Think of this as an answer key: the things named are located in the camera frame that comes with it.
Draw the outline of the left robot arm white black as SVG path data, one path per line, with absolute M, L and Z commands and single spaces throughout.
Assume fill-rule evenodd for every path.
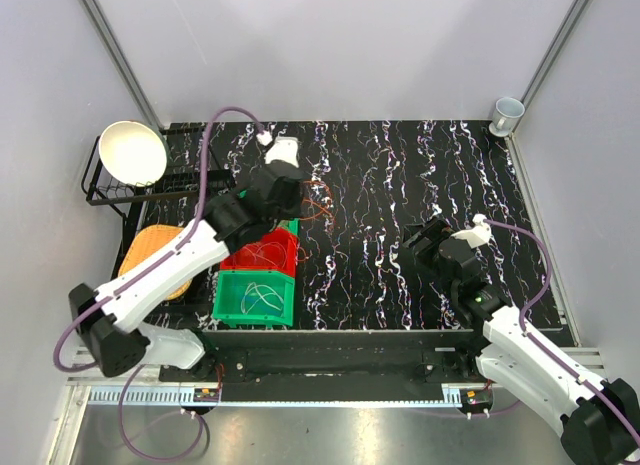
M 303 174 L 296 162 L 266 163 L 244 190 L 211 198 L 178 236 L 124 276 L 96 289 L 81 283 L 68 295 L 76 332 L 105 377 L 140 365 L 182 369 L 196 381 L 215 371 L 216 357 L 188 329 L 151 326 L 145 318 L 202 271 L 301 215 Z

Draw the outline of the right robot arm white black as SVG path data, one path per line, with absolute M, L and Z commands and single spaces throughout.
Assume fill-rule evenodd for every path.
M 466 381 L 484 379 L 507 389 L 559 436 L 575 464 L 636 464 L 639 401 L 621 378 L 609 381 L 562 351 L 526 317 L 551 280 L 523 307 L 511 304 L 482 274 L 476 251 L 497 222 L 482 214 L 455 231 L 434 217 L 405 226 L 403 245 L 447 294 L 456 319 L 472 331 L 460 345 L 454 369 Z

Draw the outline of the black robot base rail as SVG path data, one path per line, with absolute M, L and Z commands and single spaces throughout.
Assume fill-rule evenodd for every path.
M 253 331 L 205 333 L 201 371 L 164 365 L 162 382 L 222 380 L 224 403 L 409 402 L 441 398 L 443 384 L 483 386 L 473 331 Z

